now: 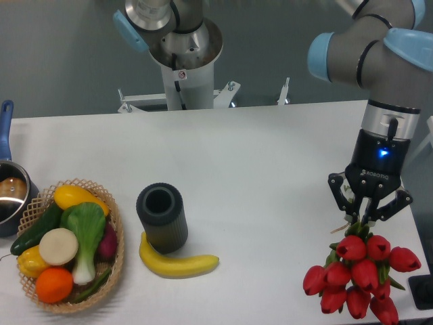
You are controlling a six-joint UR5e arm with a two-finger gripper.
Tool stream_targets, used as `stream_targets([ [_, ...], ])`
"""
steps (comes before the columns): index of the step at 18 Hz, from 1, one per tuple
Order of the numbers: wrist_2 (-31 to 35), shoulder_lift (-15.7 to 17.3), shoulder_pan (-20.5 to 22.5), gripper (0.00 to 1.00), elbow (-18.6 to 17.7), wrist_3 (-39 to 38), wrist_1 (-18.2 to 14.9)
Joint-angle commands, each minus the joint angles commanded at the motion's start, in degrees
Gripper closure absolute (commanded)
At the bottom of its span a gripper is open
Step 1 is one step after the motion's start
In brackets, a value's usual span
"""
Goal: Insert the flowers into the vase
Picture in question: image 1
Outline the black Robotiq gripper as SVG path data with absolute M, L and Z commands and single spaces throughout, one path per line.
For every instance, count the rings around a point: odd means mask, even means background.
M 349 224 L 359 220 L 355 204 L 360 205 L 364 198 L 369 199 L 366 209 L 374 210 L 368 218 L 369 226 L 388 221 L 413 202 L 412 195 L 401 187 L 401 171 L 410 144 L 409 139 L 388 139 L 359 131 L 350 164 L 344 172 L 329 174 L 327 180 Z M 379 207 L 380 201 L 393 192 L 394 199 Z

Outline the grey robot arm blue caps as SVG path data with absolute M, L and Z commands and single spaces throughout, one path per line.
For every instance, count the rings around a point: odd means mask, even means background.
M 432 35 L 417 29 L 423 1 L 341 1 L 353 18 L 344 33 L 309 47 L 309 72 L 369 92 L 350 164 L 328 178 L 347 221 L 373 225 L 411 204 L 401 170 L 432 86 Z M 160 66 L 169 110 L 228 107 L 238 91 L 214 89 L 221 32 L 201 1 L 127 1 L 113 21 L 124 41 Z

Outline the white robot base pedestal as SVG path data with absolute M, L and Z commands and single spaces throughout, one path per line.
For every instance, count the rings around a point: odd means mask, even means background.
M 164 93 L 123 95 L 119 113 L 139 112 L 143 107 L 166 106 L 168 111 L 235 108 L 235 96 L 241 84 L 230 80 L 222 89 L 214 88 L 214 61 L 199 68 L 174 69 L 158 64 Z

